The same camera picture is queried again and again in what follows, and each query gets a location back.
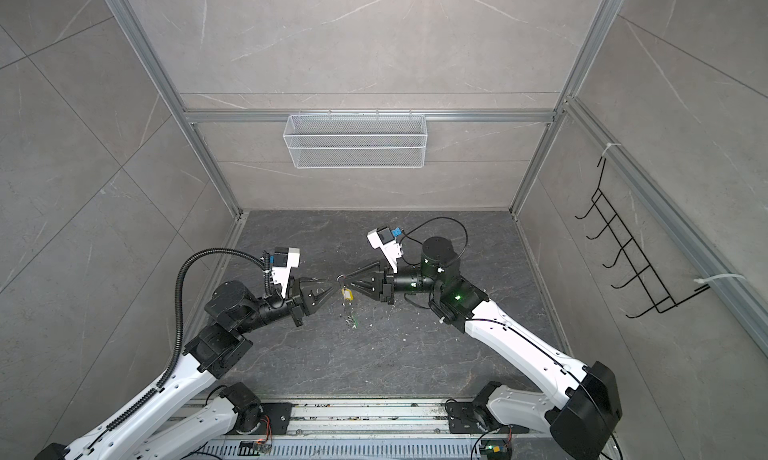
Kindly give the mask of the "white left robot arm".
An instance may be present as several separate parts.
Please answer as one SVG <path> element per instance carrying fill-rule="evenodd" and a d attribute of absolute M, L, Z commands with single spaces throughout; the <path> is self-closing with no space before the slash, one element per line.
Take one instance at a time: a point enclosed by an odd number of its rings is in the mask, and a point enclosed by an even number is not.
<path fill-rule="evenodd" d="M 219 285 L 206 304 L 209 325 L 173 353 L 167 369 L 127 405 L 67 445 L 52 443 L 40 459 L 181 459 L 231 430 L 250 433 L 263 419 L 257 395 L 238 382 L 172 427 L 166 422 L 239 362 L 248 333 L 284 317 L 302 325 L 337 290 L 334 281 L 289 278 L 285 295 L 256 297 L 240 281 Z"/>

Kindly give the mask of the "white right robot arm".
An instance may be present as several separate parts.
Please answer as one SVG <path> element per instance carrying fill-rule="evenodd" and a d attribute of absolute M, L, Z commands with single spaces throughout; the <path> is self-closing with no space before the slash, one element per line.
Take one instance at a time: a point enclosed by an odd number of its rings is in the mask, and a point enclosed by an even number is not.
<path fill-rule="evenodd" d="M 531 380 L 537 392 L 488 383 L 473 399 L 472 414 L 485 431 L 521 427 L 549 434 L 573 459 L 606 459 L 605 449 L 623 412 L 615 373 L 549 345 L 512 319 L 480 287 L 460 272 L 451 240 L 425 240 L 416 265 L 400 267 L 400 244 L 371 245 L 383 252 L 373 262 L 341 277 L 344 288 L 391 303 L 398 293 L 424 293 L 438 319 L 485 344 Z"/>

